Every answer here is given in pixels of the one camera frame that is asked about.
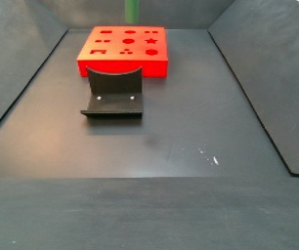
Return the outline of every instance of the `white speck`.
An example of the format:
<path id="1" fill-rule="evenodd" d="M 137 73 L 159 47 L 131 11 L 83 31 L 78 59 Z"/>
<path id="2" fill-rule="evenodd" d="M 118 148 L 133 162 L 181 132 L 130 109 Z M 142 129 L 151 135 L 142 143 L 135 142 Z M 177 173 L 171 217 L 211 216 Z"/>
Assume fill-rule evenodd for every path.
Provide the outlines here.
<path id="1" fill-rule="evenodd" d="M 218 165 L 217 160 L 215 160 L 215 157 L 213 157 L 213 162 L 215 163 L 215 165 Z"/>

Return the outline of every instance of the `gray panel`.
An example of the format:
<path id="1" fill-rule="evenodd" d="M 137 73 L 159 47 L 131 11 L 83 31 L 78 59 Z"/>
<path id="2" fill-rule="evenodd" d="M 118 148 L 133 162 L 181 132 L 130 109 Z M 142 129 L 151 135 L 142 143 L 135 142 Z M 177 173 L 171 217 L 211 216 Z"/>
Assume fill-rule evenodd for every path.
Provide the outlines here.
<path id="1" fill-rule="evenodd" d="M 0 180 L 0 250 L 296 250 L 299 180 Z"/>
<path id="2" fill-rule="evenodd" d="M 0 119 L 65 31 L 38 2 L 0 1 Z"/>
<path id="3" fill-rule="evenodd" d="M 238 0 L 209 32 L 299 174 L 299 3 Z"/>
<path id="4" fill-rule="evenodd" d="M 141 25 L 209 28 L 234 0 L 141 0 Z M 125 0 L 39 0 L 71 28 L 125 24 Z"/>
<path id="5" fill-rule="evenodd" d="M 0 177 L 288 176 L 209 34 L 167 30 L 166 79 L 143 79 L 143 118 L 87 120 L 70 30 L 0 127 Z"/>

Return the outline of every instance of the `gray floor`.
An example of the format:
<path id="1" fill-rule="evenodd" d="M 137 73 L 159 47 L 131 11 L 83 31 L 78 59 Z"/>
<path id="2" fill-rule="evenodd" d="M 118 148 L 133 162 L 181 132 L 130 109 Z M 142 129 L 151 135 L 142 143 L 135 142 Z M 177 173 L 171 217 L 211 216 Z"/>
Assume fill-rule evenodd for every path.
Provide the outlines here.
<path id="1" fill-rule="evenodd" d="M 166 79 L 145 79 L 141 119 L 87 120 L 70 30 L 0 125 L 0 177 L 286 177 L 203 30 L 169 30 Z"/>
<path id="2" fill-rule="evenodd" d="M 299 179 L 0 179 L 0 249 L 296 250 Z"/>
<path id="3" fill-rule="evenodd" d="M 0 125 L 0 249 L 299 249 L 299 179 L 207 33 L 167 32 L 142 121 L 79 115 L 86 37 L 69 32 Z"/>

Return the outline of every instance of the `black floor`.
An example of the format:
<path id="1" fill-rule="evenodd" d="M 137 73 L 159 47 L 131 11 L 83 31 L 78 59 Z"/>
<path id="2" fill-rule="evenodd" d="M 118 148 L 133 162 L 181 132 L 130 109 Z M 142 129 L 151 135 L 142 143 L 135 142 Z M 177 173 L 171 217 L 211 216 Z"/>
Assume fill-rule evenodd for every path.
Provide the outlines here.
<path id="1" fill-rule="evenodd" d="M 0 177 L 286 177 L 233 74 L 203 30 L 169 30 L 166 79 L 143 81 L 143 118 L 87 120 L 66 34 L 0 126 Z"/>

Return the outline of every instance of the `circular hole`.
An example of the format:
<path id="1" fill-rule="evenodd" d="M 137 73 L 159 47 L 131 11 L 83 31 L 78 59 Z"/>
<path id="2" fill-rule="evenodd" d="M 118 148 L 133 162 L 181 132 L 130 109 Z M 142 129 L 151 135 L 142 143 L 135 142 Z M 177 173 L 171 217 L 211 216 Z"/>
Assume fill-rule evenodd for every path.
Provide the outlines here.
<path id="1" fill-rule="evenodd" d="M 122 42 L 126 43 L 126 44 L 130 44 L 130 43 L 134 43 L 134 40 L 127 38 L 127 39 L 123 39 Z"/>
<path id="2" fill-rule="evenodd" d="M 146 50 L 146 54 L 150 55 L 150 56 L 154 56 L 157 54 L 157 50 Z"/>

